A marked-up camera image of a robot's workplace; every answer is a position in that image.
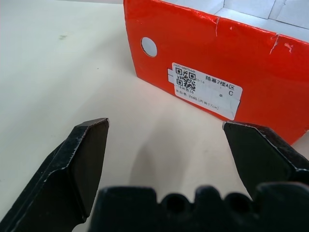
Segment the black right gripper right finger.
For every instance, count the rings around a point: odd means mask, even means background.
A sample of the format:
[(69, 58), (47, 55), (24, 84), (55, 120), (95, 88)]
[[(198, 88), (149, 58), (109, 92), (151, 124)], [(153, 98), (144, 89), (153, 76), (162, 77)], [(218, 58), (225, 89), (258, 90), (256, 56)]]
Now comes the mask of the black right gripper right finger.
[(268, 127), (227, 121), (223, 130), (248, 191), (261, 183), (309, 183), (309, 161)]

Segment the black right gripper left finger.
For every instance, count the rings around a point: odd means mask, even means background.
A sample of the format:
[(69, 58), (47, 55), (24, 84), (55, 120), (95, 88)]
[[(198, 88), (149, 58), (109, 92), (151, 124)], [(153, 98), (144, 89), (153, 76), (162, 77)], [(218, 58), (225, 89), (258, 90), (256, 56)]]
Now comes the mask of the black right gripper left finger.
[(0, 223), (2, 232), (71, 232), (90, 216), (101, 179), (107, 118), (85, 121), (52, 151)]

